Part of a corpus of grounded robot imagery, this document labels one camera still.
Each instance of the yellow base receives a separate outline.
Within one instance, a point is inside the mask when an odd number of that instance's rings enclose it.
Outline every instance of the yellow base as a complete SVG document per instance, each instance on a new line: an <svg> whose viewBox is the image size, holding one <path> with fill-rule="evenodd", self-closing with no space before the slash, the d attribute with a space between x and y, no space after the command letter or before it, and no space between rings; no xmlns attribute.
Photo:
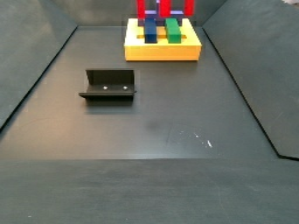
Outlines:
<svg viewBox="0 0 299 224"><path fill-rule="evenodd" d="M164 27L157 27L157 43L145 44L144 27L129 18L125 30L125 60L199 60L201 42L188 18L181 20L181 43L168 44Z"/></svg>

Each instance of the dark gray floor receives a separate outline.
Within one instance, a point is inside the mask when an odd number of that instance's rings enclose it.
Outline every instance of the dark gray floor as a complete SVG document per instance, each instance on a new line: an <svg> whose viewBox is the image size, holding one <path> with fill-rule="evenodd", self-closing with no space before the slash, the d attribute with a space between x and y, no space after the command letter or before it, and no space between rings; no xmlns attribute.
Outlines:
<svg viewBox="0 0 299 224"><path fill-rule="evenodd" d="M1 223L296 224L297 172L292 161L1 161Z"/></svg>
<svg viewBox="0 0 299 224"><path fill-rule="evenodd" d="M201 29L199 62L125 62L124 28L81 27L0 136L0 159L273 159ZM88 105L86 68L133 68L132 106Z"/></svg>
<svg viewBox="0 0 299 224"><path fill-rule="evenodd" d="M78 29L1 134L1 223L297 223L299 164L276 159L197 31L199 63L125 63L120 28ZM132 108L78 98L86 67L136 70Z"/></svg>

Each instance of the blue block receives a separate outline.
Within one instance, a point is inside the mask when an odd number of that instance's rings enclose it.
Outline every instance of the blue block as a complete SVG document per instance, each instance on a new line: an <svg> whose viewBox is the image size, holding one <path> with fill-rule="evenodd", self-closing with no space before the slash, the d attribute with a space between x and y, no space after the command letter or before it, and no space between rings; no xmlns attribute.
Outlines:
<svg viewBox="0 0 299 224"><path fill-rule="evenodd" d="M144 19L144 42L147 44L157 43L156 24L153 18Z"/></svg>

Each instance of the toy puzzle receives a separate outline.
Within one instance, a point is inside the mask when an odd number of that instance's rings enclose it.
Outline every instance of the toy puzzle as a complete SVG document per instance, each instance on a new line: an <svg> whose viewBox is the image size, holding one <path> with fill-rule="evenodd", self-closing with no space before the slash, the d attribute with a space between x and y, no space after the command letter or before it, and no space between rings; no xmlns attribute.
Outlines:
<svg viewBox="0 0 299 224"><path fill-rule="evenodd" d="M188 16L193 0L184 0L183 11L171 10L171 0L156 0L156 9L145 10L136 0L137 18L129 18L125 31L125 60L199 60L201 42Z"/></svg>

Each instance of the black bracket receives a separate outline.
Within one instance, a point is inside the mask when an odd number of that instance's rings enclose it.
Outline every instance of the black bracket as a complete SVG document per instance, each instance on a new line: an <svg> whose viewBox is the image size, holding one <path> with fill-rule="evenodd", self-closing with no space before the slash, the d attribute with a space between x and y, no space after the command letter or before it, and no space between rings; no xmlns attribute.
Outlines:
<svg viewBox="0 0 299 224"><path fill-rule="evenodd" d="M135 70L132 69L88 69L88 90L78 93L86 100L133 99Z"/></svg>

